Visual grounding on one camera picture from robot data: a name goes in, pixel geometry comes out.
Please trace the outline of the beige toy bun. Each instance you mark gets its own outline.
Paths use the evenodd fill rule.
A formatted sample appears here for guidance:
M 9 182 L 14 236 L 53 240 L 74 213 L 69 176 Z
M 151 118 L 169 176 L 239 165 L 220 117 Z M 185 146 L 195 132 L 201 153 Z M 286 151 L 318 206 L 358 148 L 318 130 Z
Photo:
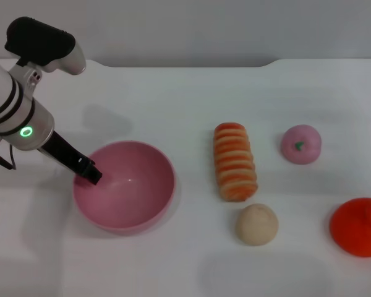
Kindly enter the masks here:
M 265 204 L 251 204 L 240 211 L 236 224 L 236 236 L 246 245 L 263 246 L 271 242 L 279 230 L 279 220 Z

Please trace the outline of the pink toy peach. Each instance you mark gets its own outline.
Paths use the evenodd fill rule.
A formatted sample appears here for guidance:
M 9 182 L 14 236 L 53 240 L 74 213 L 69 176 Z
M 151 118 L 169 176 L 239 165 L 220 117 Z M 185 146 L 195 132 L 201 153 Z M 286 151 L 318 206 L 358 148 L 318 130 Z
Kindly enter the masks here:
M 318 159 L 322 149 L 322 138 L 312 126 L 301 124 L 289 128 L 281 139 L 281 153 L 294 164 L 306 165 Z

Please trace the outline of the pink plastic bowl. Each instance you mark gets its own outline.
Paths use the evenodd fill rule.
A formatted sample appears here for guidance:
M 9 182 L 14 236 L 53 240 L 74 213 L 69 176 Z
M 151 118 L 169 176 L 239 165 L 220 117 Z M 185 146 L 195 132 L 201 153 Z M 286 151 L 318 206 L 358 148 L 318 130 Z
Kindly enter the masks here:
M 102 177 L 96 185 L 74 178 L 73 198 L 93 225 L 119 235 L 141 233 L 167 212 L 176 174 L 158 148 L 137 141 L 108 144 L 91 154 Z

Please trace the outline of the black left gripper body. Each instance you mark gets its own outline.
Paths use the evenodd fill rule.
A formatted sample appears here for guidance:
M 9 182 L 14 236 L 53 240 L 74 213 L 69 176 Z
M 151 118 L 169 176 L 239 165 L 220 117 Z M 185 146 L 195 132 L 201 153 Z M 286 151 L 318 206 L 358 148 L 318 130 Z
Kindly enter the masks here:
M 50 138 L 38 150 L 74 173 L 78 160 L 88 158 L 71 146 L 56 131 L 53 131 Z

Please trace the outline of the orange striped toy bread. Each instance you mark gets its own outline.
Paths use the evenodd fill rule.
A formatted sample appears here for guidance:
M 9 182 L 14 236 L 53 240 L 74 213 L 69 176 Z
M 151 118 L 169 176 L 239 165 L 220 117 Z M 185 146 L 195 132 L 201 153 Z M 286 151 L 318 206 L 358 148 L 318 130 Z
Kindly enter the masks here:
M 244 202 L 257 189 L 254 156 L 245 127 L 221 123 L 214 131 L 213 158 L 220 195 L 227 202 Z

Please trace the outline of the red-orange toy tomato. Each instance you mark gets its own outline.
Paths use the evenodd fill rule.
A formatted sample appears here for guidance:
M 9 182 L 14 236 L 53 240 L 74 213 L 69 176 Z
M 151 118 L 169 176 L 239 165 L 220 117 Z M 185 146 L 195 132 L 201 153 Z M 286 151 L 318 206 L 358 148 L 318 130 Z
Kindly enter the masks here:
M 356 257 L 371 257 L 371 198 L 341 204 L 331 215 L 329 231 L 344 251 Z

